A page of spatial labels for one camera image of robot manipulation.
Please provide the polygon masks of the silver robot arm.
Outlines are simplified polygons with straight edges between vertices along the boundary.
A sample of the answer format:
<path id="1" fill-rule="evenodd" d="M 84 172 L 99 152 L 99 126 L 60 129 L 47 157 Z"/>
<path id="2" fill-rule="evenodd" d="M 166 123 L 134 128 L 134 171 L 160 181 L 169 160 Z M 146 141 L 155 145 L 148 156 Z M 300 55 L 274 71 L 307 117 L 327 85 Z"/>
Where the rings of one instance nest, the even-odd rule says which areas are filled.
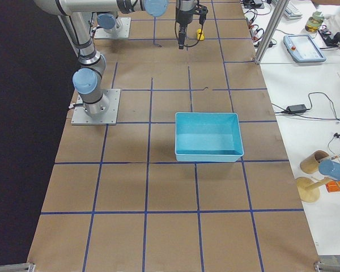
<path id="1" fill-rule="evenodd" d="M 78 54 L 80 69 L 73 75 L 73 85 L 81 102 L 72 105 L 72 122 L 77 125 L 115 124 L 120 90 L 101 89 L 106 60 L 95 48 L 91 27 L 83 13 L 96 13 L 99 27 L 106 32 L 119 33 L 125 24 L 118 13 L 145 11 L 153 17 L 162 16 L 168 1 L 36 1 L 48 14 L 57 15 Z"/>
<path id="2" fill-rule="evenodd" d="M 122 22 L 118 14 L 111 12 L 97 12 L 97 26 L 91 29 L 90 33 L 95 33 L 98 29 L 103 29 L 104 32 L 115 34 L 122 29 Z"/>

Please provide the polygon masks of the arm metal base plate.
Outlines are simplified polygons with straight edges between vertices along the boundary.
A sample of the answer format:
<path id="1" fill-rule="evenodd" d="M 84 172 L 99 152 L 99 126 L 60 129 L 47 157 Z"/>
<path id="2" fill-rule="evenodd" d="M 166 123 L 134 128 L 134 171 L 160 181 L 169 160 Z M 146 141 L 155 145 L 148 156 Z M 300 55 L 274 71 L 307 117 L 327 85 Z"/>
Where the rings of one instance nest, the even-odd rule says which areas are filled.
<path id="1" fill-rule="evenodd" d="M 120 89 L 102 89 L 103 95 L 99 102 L 86 104 L 80 95 L 74 107 L 72 125 L 116 125 L 120 104 Z"/>
<path id="2" fill-rule="evenodd" d="M 112 14 L 97 17 L 97 27 L 92 34 L 98 40 L 128 39 L 130 34 L 131 18 L 115 18 Z"/>

